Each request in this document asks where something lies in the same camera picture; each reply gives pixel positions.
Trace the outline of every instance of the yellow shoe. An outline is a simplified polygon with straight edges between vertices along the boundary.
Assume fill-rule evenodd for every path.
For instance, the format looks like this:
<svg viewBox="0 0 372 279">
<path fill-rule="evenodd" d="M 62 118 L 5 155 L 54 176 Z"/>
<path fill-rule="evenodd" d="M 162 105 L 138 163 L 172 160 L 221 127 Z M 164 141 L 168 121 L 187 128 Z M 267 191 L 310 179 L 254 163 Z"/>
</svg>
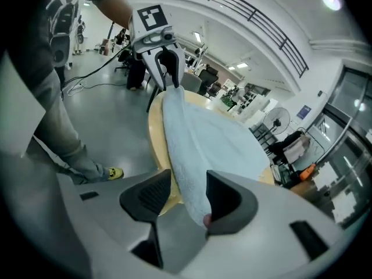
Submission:
<svg viewBox="0 0 372 279">
<path fill-rule="evenodd" d="M 124 176 L 124 171 L 118 167 L 109 167 L 109 180 L 116 180 Z"/>
</svg>

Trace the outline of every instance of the balcony railing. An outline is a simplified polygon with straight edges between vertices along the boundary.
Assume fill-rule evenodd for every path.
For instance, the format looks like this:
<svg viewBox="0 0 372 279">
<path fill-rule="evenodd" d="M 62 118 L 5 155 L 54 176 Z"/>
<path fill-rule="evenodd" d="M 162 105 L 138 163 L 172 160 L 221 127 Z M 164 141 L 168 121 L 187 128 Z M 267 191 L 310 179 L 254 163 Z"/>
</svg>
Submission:
<svg viewBox="0 0 372 279">
<path fill-rule="evenodd" d="M 224 8 L 229 8 L 242 16 L 248 22 L 261 29 L 281 50 L 292 63 L 301 78 L 309 69 L 301 53 L 289 37 L 259 9 L 244 0 L 208 0 L 215 1 Z"/>
</svg>

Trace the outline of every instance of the wooden table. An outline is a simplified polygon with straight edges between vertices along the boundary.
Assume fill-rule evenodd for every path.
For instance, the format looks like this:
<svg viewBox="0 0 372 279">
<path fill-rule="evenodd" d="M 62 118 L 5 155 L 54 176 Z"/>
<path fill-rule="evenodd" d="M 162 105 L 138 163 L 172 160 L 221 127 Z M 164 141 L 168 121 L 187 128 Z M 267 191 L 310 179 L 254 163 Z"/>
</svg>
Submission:
<svg viewBox="0 0 372 279">
<path fill-rule="evenodd" d="M 171 168 L 170 158 L 168 154 L 167 142 L 165 139 L 164 126 L 163 126 L 163 97 L 165 92 L 161 92 L 152 102 L 149 116 L 148 116 L 148 134 L 152 152 L 156 161 L 156 165 L 159 170 L 170 169 L 171 170 L 171 191 L 170 196 L 160 214 L 166 213 L 169 209 L 178 203 L 182 203 L 180 190 L 174 178 L 174 173 Z M 185 91 L 185 100 L 190 103 L 194 103 L 205 109 L 214 110 L 215 112 L 221 113 L 231 119 L 233 117 L 227 112 L 223 112 L 218 109 L 210 99 L 205 98 L 199 94 Z M 260 176 L 260 182 L 274 185 L 274 177 L 271 172 L 270 166 L 268 166 Z"/>
</svg>

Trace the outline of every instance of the light blue towel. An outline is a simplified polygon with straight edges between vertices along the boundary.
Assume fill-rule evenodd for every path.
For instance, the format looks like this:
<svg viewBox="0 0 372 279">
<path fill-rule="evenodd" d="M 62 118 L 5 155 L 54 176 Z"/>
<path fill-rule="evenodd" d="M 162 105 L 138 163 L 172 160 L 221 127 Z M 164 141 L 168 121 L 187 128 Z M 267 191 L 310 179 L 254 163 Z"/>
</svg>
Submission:
<svg viewBox="0 0 372 279">
<path fill-rule="evenodd" d="M 182 199 L 191 218 L 200 226 L 204 226 L 204 215 L 211 212 L 206 197 L 207 170 L 258 180 L 269 165 L 263 148 L 248 129 L 221 114 L 186 102 L 182 87 L 167 88 L 163 121 Z"/>
</svg>

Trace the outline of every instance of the jeans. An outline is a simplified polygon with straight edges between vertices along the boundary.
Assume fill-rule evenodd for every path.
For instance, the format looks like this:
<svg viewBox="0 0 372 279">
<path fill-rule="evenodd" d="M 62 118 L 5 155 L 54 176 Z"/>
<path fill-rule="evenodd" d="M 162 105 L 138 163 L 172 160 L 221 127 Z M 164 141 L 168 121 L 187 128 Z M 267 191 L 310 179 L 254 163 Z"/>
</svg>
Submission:
<svg viewBox="0 0 372 279">
<path fill-rule="evenodd" d="M 88 156 L 85 145 L 79 139 L 67 115 L 60 97 L 59 86 L 58 75 L 53 70 L 37 88 L 32 90 L 46 110 L 34 135 L 89 182 L 107 181 L 109 170 Z"/>
</svg>

